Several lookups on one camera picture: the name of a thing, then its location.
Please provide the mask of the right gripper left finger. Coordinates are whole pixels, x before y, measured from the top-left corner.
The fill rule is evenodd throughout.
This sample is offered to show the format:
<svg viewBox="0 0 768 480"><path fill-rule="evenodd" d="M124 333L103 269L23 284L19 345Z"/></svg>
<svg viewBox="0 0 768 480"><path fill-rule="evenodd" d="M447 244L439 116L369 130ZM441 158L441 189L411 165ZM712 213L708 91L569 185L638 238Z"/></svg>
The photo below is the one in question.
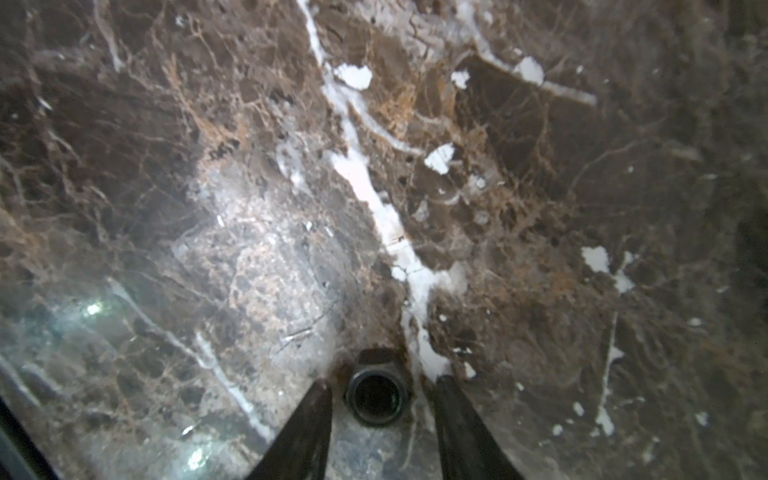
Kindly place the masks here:
<svg viewBox="0 0 768 480"><path fill-rule="evenodd" d="M315 380L246 479L325 479L332 415L331 387Z"/></svg>

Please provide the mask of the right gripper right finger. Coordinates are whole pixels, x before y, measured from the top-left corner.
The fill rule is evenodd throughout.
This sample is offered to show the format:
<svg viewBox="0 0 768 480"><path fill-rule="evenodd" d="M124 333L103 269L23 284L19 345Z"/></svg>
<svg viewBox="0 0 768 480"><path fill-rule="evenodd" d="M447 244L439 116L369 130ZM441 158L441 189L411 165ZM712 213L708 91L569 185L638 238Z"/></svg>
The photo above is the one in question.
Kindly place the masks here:
<svg viewBox="0 0 768 480"><path fill-rule="evenodd" d="M444 479L523 479L453 376L434 388L436 432Z"/></svg>

